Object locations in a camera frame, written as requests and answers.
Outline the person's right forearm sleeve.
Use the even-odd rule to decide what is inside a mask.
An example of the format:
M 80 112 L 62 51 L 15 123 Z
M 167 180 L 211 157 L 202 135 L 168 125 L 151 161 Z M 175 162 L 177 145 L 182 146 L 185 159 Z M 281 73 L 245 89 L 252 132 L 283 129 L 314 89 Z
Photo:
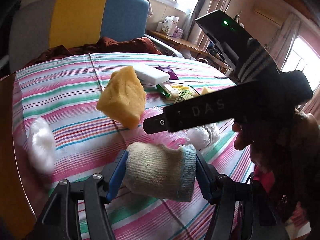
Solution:
M 296 112 L 273 126 L 271 171 L 281 193 L 300 202 L 310 223 L 308 239 L 319 239 L 319 125 L 312 114 Z

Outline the person's right hand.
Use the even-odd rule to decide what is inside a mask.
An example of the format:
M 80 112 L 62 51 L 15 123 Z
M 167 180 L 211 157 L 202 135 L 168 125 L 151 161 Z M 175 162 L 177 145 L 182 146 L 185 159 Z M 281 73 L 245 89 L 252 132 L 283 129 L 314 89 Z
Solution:
M 233 132 L 237 133 L 234 142 L 236 150 L 243 150 L 249 146 L 251 161 L 264 173 L 274 170 L 272 164 L 272 147 L 274 146 L 273 128 L 270 124 L 254 123 L 239 124 L 234 122 Z

